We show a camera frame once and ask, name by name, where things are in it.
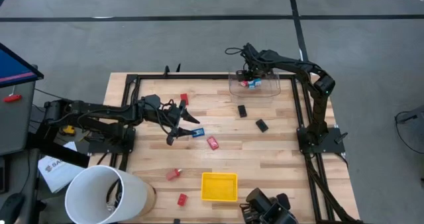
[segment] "yellow container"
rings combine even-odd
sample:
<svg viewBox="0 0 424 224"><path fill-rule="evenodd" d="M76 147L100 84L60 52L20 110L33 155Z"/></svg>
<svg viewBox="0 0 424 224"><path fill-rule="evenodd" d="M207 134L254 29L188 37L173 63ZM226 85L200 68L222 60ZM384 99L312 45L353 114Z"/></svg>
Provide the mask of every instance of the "yellow container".
<svg viewBox="0 0 424 224"><path fill-rule="evenodd" d="M202 173L203 201L237 201L237 198L237 174Z"/></svg>

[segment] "red object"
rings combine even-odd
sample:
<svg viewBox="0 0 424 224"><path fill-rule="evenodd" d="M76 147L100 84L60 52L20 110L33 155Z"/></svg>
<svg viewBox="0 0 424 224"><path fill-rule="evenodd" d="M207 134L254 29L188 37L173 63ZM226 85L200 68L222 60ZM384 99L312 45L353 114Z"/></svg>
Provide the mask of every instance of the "red object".
<svg viewBox="0 0 424 224"><path fill-rule="evenodd" d="M180 205L180 206L184 206L186 203L186 201L187 201L187 195L185 195L185 194L180 194L180 198L178 198L178 205Z"/></svg>
<svg viewBox="0 0 424 224"><path fill-rule="evenodd" d="M212 150L219 148L219 144L215 138L209 137L207 138L207 142L209 143L209 146L212 148Z"/></svg>
<svg viewBox="0 0 424 224"><path fill-rule="evenodd" d="M181 171L182 171L182 170L174 169L174 170L172 170L171 172L168 172L168 173L166 174L166 179L167 179L168 181L171 181L171 180L173 180L174 178L180 177Z"/></svg>
<svg viewBox="0 0 424 224"><path fill-rule="evenodd" d="M10 95L8 97L5 97L3 101L9 103L9 102L18 101L20 99L22 99L22 95Z"/></svg>
<svg viewBox="0 0 424 224"><path fill-rule="evenodd" d="M181 94L180 95L180 97L181 97L181 100L184 100L185 101L185 105L188 105L188 96L187 96L187 94Z"/></svg>

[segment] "white paper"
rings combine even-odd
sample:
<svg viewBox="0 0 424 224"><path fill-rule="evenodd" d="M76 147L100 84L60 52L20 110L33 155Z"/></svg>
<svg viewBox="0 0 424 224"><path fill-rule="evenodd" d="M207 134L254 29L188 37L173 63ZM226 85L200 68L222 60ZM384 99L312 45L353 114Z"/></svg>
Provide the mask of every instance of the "white paper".
<svg viewBox="0 0 424 224"><path fill-rule="evenodd" d="M74 151L77 150L75 142L69 142L64 145ZM64 161L45 156L38 161L38 169L46 180L48 188L52 193L59 192L63 187L68 185L84 168L68 164Z"/></svg>

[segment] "clear plastic container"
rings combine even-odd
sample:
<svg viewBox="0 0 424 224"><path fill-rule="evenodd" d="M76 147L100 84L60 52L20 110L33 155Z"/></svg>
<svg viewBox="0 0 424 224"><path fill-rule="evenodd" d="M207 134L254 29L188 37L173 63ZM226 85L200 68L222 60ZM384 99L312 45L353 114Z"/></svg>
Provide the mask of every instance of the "clear plastic container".
<svg viewBox="0 0 424 224"><path fill-rule="evenodd" d="M229 89L231 101L239 104L271 103L274 96L280 94L280 77L271 73L260 78L260 85L249 88L243 86L235 72L229 72Z"/></svg>

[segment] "white bucket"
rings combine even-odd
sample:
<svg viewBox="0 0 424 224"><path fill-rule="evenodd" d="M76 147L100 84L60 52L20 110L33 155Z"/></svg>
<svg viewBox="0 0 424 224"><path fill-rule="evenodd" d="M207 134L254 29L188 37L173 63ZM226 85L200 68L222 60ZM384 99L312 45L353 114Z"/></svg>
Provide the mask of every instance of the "white bucket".
<svg viewBox="0 0 424 224"><path fill-rule="evenodd" d="M107 209L106 195L112 184L120 179L121 202L114 212ZM147 200L148 184L137 176L97 165L80 172L66 191L65 208L70 219L77 224L103 224L124 221L135 217Z"/></svg>

